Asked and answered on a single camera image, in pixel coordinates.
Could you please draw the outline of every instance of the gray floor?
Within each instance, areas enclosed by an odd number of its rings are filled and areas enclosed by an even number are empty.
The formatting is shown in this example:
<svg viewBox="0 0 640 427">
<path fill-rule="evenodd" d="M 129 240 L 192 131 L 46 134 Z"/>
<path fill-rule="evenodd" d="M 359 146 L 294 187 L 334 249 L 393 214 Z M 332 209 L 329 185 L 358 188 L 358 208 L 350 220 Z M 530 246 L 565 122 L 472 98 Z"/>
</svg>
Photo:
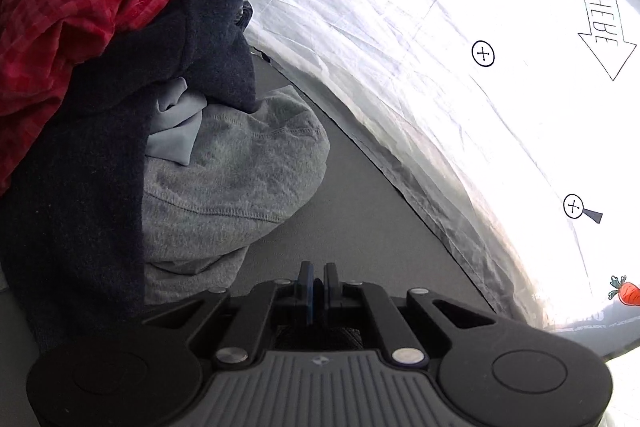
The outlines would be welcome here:
<svg viewBox="0 0 640 427">
<path fill-rule="evenodd" d="M 254 63 L 260 93 L 287 84 L 265 61 L 254 57 Z M 395 188 L 311 105 L 331 142 L 324 182 L 290 220 L 252 245 L 233 293 L 245 293 L 265 279 L 293 278 L 301 261 L 314 263 L 317 274 L 324 263 L 334 262 L 341 279 L 379 283 L 391 295 L 423 285 L 488 310 L 475 286 Z M 10 291 L 0 293 L 1 426 L 38 427 L 24 391 L 36 357 L 15 299 Z"/>
</svg>

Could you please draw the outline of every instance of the white plastic sheet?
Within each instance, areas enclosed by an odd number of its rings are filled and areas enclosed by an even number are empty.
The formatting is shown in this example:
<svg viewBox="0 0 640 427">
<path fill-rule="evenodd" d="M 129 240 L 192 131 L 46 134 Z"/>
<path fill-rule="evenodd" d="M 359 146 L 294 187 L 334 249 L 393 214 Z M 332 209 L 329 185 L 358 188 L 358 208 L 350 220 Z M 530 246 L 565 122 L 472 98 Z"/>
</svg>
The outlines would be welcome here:
<svg viewBox="0 0 640 427">
<path fill-rule="evenodd" d="M 608 298 L 612 276 L 640 285 L 638 4 L 251 2 L 251 44 L 319 79 L 408 168 L 403 192 L 499 312 L 603 355 L 640 337 L 640 307 Z"/>
</svg>

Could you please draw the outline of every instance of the carrot illustration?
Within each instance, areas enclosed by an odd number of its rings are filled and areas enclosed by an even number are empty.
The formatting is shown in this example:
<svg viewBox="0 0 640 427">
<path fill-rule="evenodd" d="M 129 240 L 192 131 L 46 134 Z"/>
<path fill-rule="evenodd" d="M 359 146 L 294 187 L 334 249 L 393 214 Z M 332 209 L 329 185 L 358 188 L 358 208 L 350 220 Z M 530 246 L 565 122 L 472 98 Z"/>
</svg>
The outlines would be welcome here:
<svg viewBox="0 0 640 427">
<path fill-rule="evenodd" d="M 611 285 L 615 290 L 609 292 L 609 300 L 617 295 L 620 302 L 626 306 L 640 306 L 640 288 L 635 284 L 626 282 L 626 275 L 623 275 L 620 280 L 612 276 Z"/>
</svg>

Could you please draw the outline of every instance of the black triangle marker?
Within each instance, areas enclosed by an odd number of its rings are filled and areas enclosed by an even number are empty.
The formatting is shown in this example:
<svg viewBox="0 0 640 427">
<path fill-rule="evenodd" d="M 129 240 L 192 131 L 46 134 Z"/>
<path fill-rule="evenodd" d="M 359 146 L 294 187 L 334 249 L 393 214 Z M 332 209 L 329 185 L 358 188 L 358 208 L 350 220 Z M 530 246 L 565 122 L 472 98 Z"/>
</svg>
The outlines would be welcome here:
<svg viewBox="0 0 640 427">
<path fill-rule="evenodd" d="M 596 223 L 600 224 L 600 220 L 602 219 L 602 214 L 599 212 L 594 212 L 593 210 L 587 210 L 586 208 L 584 208 L 582 210 L 583 214 L 586 214 L 587 216 L 591 217 L 591 219 L 593 219 Z"/>
</svg>

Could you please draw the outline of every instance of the arrow sign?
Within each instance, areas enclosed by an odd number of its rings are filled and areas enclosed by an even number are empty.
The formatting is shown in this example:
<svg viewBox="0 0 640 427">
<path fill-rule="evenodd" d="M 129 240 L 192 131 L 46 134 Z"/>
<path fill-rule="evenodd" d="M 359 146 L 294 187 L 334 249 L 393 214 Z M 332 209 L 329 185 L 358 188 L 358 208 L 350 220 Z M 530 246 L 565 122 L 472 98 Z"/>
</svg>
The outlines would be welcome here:
<svg viewBox="0 0 640 427">
<path fill-rule="evenodd" d="M 615 80 L 635 44 L 626 42 L 618 0 L 584 0 L 589 19 L 589 33 L 578 33 L 611 78 Z"/>
<path fill-rule="evenodd" d="M 602 213 L 601 212 L 595 212 L 594 210 L 588 210 L 588 209 L 584 209 L 583 213 L 585 216 L 589 216 L 591 217 L 591 219 L 593 219 L 596 223 L 600 224 L 600 222 L 602 221 Z"/>
</svg>

